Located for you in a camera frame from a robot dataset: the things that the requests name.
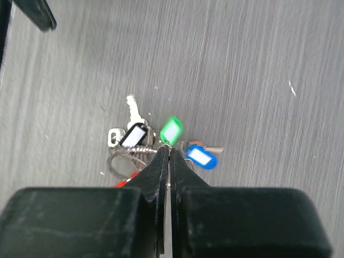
gray table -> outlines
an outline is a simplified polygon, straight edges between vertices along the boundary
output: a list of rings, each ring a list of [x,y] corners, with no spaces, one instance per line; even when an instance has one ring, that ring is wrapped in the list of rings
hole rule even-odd
[[[225,147],[215,170],[196,170],[209,184],[307,192],[343,256],[343,1],[49,4],[55,32],[18,9],[9,28],[1,207],[27,186],[115,185],[107,132],[135,94],[157,131],[177,115],[186,138]]]

key tag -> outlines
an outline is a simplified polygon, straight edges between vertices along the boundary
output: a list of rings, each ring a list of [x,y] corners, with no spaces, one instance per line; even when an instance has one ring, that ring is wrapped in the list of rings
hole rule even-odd
[[[128,132],[120,140],[119,144],[124,148],[135,147],[141,145],[144,138],[147,136],[147,127],[143,123],[136,123],[128,130]]]
[[[188,146],[185,154],[187,158],[204,169],[213,169],[217,166],[217,158],[199,145]]]
[[[173,145],[183,133],[183,124],[177,117],[170,117],[160,132],[164,144]]]

white speck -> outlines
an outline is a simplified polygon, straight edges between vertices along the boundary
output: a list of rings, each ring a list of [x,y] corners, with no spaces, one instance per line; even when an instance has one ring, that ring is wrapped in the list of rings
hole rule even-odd
[[[295,93],[295,91],[294,91],[294,88],[291,86],[291,82],[288,81],[288,83],[289,83],[289,87],[290,87],[290,89],[291,89],[291,92],[294,94],[294,96],[296,96],[296,93]]]

blue key tag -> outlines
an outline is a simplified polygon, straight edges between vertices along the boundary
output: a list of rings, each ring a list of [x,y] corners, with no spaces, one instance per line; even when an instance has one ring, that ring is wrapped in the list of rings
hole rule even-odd
[[[188,159],[204,169],[213,169],[217,166],[217,158],[199,145],[190,145],[185,150],[185,154]]]

black key tag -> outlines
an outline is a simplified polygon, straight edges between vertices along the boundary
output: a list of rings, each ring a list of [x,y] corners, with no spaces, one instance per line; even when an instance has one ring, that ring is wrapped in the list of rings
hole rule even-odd
[[[148,129],[143,123],[134,124],[125,136],[121,139],[119,144],[124,147],[135,147],[141,145],[144,138],[147,136]]]

